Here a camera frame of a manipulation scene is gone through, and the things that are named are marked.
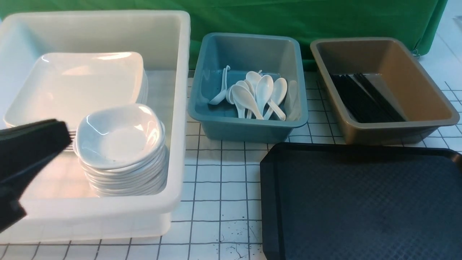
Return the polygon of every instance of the chopstick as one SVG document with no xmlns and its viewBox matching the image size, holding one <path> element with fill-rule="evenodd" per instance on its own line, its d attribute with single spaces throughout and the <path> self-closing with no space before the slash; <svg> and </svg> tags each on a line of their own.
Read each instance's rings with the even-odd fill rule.
<svg viewBox="0 0 462 260">
<path fill-rule="evenodd" d="M 345 107 L 350 111 L 350 113 L 355 117 L 356 121 L 359 123 L 366 123 L 367 120 L 365 119 L 364 115 L 361 114 L 360 110 L 354 105 L 350 98 L 348 98 L 347 90 L 344 88 L 344 85 L 341 82 L 340 76 L 331 75 L 332 81 L 334 82 L 334 86 L 337 89 L 340 98 L 342 99 L 343 104 Z"/>
<path fill-rule="evenodd" d="M 329 75 L 345 107 L 359 123 L 405 121 L 363 74 L 354 75 L 358 82 L 349 75 Z"/>
<path fill-rule="evenodd" d="M 381 106 L 381 108 L 395 121 L 405 122 L 404 118 L 396 111 L 396 109 L 382 96 L 382 94 L 372 85 L 372 83 L 364 76 L 364 74 L 355 74 L 355 79 L 363 85 L 364 89 L 372 96 L 372 98 Z"/>
</svg>

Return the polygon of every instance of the white square plate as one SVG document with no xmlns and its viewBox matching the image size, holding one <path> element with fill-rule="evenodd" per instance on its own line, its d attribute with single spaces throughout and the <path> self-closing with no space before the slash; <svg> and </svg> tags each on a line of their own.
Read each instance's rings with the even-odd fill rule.
<svg viewBox="0 0 462 260">
<path fill-rule="evenodd" d="M 48 53 L 37 59 L 4 121 L 18 126 L 56 118 L 73 131 L 88 114 L 135 103 L 143 75 L 136 52 Z"/>
</svg>

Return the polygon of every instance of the tan plastic bin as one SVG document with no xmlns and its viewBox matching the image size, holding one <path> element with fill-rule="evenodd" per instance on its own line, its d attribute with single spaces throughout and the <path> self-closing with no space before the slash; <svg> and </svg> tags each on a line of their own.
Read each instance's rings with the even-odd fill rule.
<svg viewBox="0 0 462 260">
<path fill-rule="evenodd" d="M 419 142 L 439 126 L 455 125 L 459 121 L 456 109 L 396 39 L 322 39 L 311 43 L 311 51 L 347 144 Z M 356 122 L 343 104 L 329 73 L 364 73 L 407 122 Z"/>
</svg>

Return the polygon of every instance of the blue plastic bin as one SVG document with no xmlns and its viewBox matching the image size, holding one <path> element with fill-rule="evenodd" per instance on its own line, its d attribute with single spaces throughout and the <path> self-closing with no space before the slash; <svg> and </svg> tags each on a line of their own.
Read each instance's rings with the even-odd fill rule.
<svg viewBox="0 0 462 260">
<path fill-rule="evenodd" d="M 223 68 L 228 71 L 230 87 L 244 80 L 248 71 L 262 70 L 276 80 L 283 77 L 289 92 L 281 103 L 288 120 L 237 118 L 234 105 L 224 100 L 208 102 L 221 90 Z M 265 35 L 211 33 L 202 40 L 189 99 L 188 113 L 201 122 L 206 136 L 215 140 L 277 143 L 283 142 L 292 129 L 308 121 L 305 80 L 300 46 L 292 38 Z"/>
</svg>

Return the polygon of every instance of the green backdrop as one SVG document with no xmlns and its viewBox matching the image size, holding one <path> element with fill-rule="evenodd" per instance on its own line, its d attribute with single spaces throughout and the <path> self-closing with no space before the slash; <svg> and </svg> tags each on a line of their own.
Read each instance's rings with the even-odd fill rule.
<svg viewBox="0 0 462 260">
<path fill-rule="evenodd" d="M 164 9 L 191 16 L 190 68 L 204 35 L 240 32 L 282 35 L 300 42 L 306 70 L 317 38 L 386 36 L 424 55 L 447 0 L 0 0 L 2 18 L 16 12 Z"/>
</svg>

